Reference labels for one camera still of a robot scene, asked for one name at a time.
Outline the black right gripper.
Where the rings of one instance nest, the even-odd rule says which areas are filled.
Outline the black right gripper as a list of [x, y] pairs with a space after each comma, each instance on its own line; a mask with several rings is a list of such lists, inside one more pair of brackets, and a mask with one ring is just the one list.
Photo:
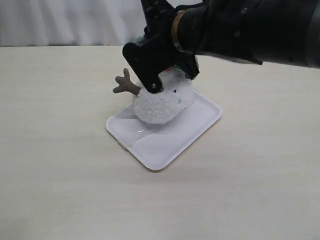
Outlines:
[[132, 68], [144, 88], [151, 94], [164, 90], [159, 75], [177, 65], [193, 80], [199, 74], [196, 57], [177, 50], [173, 41], [173, 25], [187, 8], [174, 8], [166, 0], [141, 1], [146, 27], [143, 41], [128, 42], [122, 55]]

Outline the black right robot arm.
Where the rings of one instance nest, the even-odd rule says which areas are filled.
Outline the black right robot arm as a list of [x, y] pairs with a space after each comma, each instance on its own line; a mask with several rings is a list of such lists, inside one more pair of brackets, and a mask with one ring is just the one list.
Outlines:
[[199, 74], [196, 56], [320, 66], [317, 0], [204, 0], [176, 7], [166, 0], [143, 0], [141, 5], [143, 38], [126, 43], [122, 54], [152, 94], [163, 90], [159, 75], [170, 67], [193, 80]]

